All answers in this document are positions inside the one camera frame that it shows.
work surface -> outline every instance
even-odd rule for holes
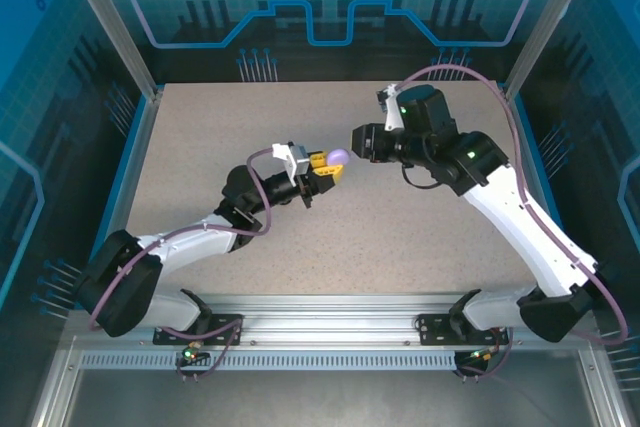
[[[289,140],[308,151],[349,149],[351,131],[384,122],[385,82],[169,84],[165,87],[128,230],[167,232],[213,211],[228,172]],[[478,82],[434,85],[461,132],[480,130],[513,158],[504,113]],[[282,170],[264,158],[263,177]],[[416,183],[428,173],[409,170]],[[451,292],[530,282],[524,262],[479,212],[447,187],[420,191],[398,164],[354,158],[341,183],[273,211],[269,235],[185,267],[166,282],[199,293]]]

vertical metal post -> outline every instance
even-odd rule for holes
[[[507,78],[506,96],[508,99],[513,99],[522,88],[569,2],[571,0],[549,0],[547,2]]]
[[[133,77],[140,92],[150,100],[156,95],[156,83],[147,69],[138,48],[129,35],[116,6],[112,0],[87,0],[95,12],[100,24],[111,39],[120,58]]]

metal base plate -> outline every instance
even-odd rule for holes
[[[219,329],[220,327],[224,327],[229,322],[233,322],[234,320],[242,319],[242,315],[240,314],[213,314],[211,316],[211,320],[209,321],[209,327],[207,328],[207,332],[211,332],[212,330]],[[228,329],[220,335],[216,335],[215,337],[211,337],[204,341],[204,345],[227,345],[229,341],[229,337],[233,329]],[[190,330],[187,330],[185,334],[195,334]],[[240,345],[240,337],[242,335],[242,329],[238,332],[236,338],[231,342],[231,345]],[[187,345],[189,343],[188,340],[180,339],[175,337],[174,335],[168,334],[162,329],[156,329],[153,333],[153,344],[154,345]]]
[[[448,314],[422,314],[415,322],[416,330],[420,333],[420,345],[447,345],[447,346],[477,346],[495,345],[496,340],[500,345],[509,343],[506,332],[497,335],[490,330],[477,331],[469,334],[466,340],[460,339],[451,328]]]

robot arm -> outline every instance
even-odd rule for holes
[[[307,154],[292,143],[275,144],[273,156],[283,160],[285,170],[264,180],[258,177],[269,206],[286,205],[300,197],[309,208],[313,197],[330,190],[343,171],[343,165],[329,165],[325,152]],[[194,324],[202,311],[198,299],[186,292],[163,292],[158,288],[162,279],[200,259],[244,247],[253,238],[246,234],[262,228],[255,216],[265,205],[249,167],[231,170],[222,195],[212,214],[177,231],[136,238],[120,230],[106,239],[74,286],[77,301],[89,312],[123,266],[159,243],[134,264],[100,310],[96,320],[108,335],[117,337],[134,327],[184,331]]]
[[[481,132],[459,133],[442,92],[421,85],[398,93],[390,85],[378,93],[378,101],[387,122],[355,129],[352,150],[374,163],[401,162],[429,170],[493,223],[537,282],[516,290],[466,294],[450,312],[454,330],[464,336],[496,326],[526,325],[546,340],[560,341],[592,307],[597,289],[547,233],[601,276],[593,257],[571,242],[531,196],[523,205],[507,156]],[[534,221],[527,208],[541,222]]]

purple ball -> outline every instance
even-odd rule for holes
[[[344,149],[332,150],[327,155],[327,165],[347,165],[349,158],[349,152]]]

